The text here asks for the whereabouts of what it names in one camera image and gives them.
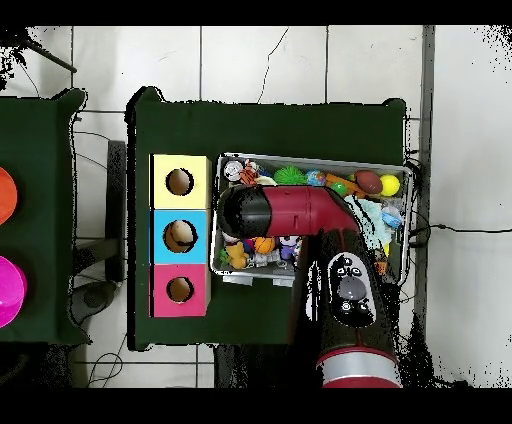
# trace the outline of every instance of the green spiky ball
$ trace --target green spiky ball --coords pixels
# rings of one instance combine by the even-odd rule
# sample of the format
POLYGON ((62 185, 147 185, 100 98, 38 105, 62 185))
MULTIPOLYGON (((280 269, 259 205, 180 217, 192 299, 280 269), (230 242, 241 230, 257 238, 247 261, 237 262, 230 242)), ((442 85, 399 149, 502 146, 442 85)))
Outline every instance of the green spiky ball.
POLYGON ((286 168, 276 171, 274 181, 279 185, 306 185, 307 178, 301 170, 295 166, 287 166, 286 168))

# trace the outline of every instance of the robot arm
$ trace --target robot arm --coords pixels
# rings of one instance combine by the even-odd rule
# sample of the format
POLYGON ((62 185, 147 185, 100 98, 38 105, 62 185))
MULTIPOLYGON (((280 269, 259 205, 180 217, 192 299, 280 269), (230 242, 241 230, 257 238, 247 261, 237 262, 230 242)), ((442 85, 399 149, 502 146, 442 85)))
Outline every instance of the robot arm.
POLYGON ((235 186, 219 199, 218 222, 237 238, 306 237, 290 328, 294 342, 314 346, 323 387, 401 387, 373 266, 357 221, 336 192, 235 186))

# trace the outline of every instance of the orange bowl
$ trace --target orange bowl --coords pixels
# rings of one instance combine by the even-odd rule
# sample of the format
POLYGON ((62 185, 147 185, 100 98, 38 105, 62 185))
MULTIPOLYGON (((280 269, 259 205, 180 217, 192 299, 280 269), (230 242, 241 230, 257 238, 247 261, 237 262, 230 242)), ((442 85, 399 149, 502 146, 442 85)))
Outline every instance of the orange bowl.
POLYGON ((18 191, 9 173, 0 168, 0 225, 7 221, 16 209, 18 191))

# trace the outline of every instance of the plastic bin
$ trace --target plastic bin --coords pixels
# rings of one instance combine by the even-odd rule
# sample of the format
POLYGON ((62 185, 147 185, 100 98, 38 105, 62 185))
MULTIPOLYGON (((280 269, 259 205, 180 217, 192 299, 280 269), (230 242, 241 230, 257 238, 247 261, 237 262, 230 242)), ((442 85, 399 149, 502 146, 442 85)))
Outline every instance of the plastic bin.
MULTIPOLYGON (((404 225, 402 225, 395 233, 396 235, 393 237, 393 241, 390 244, 389 261, 395 264, 398 263, 400 268, 400 277, 397 283, 400 284, 405 280, 413 189, 413 173, 409 168, 369 163, 254 155, 250 153, 224 153, 217 159, 215 167, 214 193, 218 193, 220 195, 228 188, 229 182, 222 175, 224 165, 230 160, 243 162, 246 159, 256 162, 272 175, 276 170, 285 166, 296 166, 304 173, 316 169, 342 177, 351 175, 358 170, 371 170, 379 176, 384 174, 395 175, 400 181, 400 190, 393 197, 401 199, 399 210, 403 218, 404 225)), ((292 285, 295 278, 295 271, 291 262, 286 268, 279 267, 277 264, 272 263, 265 267, 245 268, 243 270, 233 270, 231 266, 221 264, 218 257, 219 252, 224 248, 224 240, 222 232, 217 226, 217 208, 215 198, 212 207, 214 208, 214 211, 210 248, 210 267, 214 273, 222 275, 224 281, 239 284, 251 285, 253 278, 270 278, 274 280, 275 285, 292 285)))

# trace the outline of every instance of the table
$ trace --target table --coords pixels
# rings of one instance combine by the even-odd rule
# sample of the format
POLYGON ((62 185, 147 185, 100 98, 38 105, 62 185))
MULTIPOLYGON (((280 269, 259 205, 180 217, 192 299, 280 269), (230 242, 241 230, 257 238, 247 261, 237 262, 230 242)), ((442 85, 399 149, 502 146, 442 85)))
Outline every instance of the table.
POLYGON ((0 255, 20 266, 28 289, 0 342, 81 344, 69 316, 73 275, 73 174, 70 122, 85 92, 54 99, 0 97, 0 166, 16 181, 18 207, 0 226, 0 255))
POLYGON ((128 169, 135 170, 128 172, 128 348, 282 344, 291 301, 290 289, 271 280, 242 286, 212 275, 205 317, 149 317, 149 154, 203 155, 215 163, 231 151, 402 165, 405 112, 401 99, 382 105, 166 103, 157 88, 142 87, 125 118, 128 169))

